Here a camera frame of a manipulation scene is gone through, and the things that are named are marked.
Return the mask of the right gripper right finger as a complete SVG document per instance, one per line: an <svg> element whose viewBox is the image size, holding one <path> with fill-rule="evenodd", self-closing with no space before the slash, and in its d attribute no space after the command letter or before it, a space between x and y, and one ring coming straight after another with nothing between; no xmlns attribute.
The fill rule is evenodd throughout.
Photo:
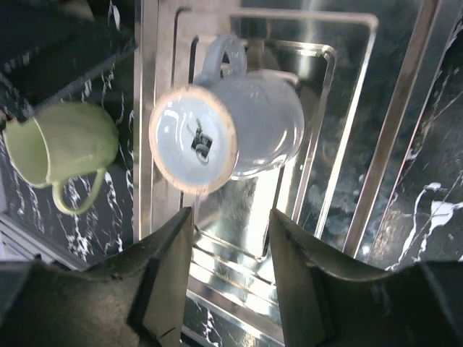
<svg viewBox="0 0 463 347"><path fill-rule="evenodd" d="M320 242L277 209L270 213L269 239L284 343L322 346L334 329L315 264Z"/></svg>

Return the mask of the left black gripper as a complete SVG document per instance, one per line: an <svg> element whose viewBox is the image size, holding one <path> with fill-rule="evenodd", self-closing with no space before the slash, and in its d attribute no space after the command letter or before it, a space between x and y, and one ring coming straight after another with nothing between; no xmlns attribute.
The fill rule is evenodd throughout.
<svg viewBox="0 0 463 347"><path fill-rule="evenodd" d="M27 121L137 47L133 34L55 1L1 2L1 120Z"/></svg>

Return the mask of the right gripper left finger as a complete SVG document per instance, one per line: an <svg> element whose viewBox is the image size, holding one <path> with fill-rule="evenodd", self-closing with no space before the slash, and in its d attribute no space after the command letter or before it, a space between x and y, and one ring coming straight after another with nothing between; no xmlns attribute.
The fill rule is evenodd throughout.
<svg viewBox="0 0 463 347"><path fill-rule="evenodd" d="M180 345L193 234L192 208L183 207L142 241L148 261L128 317L139 346Z"/></svg>

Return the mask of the light green mug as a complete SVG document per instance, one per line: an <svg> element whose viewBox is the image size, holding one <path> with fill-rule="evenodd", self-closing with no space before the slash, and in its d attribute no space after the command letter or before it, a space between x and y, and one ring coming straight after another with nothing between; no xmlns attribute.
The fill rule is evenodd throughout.
<svg viewBox="0 0 463 347"><path fill-rule="evenodd" d="M51 187L54 204L64 214L81 214L95 202L108 166L118 153L119 133L99 105L58 102L25 123L11 121L4 130L11 163L30 186ZM66 205L69 179L95 174L93 187L79 207Z"/></svg>

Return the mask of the white grey mug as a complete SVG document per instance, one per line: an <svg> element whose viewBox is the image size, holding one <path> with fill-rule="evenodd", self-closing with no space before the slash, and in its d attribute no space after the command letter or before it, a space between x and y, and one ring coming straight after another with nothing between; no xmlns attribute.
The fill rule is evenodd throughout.
<svg viewBox="0 0 463 347"><path fill-rule="evenodd" d="M199 75L155 104L148 135L158 170L183 192L208 194L283 166L305 132L296 84L292 73L249 71L239 38L218 36Z"/></svg>

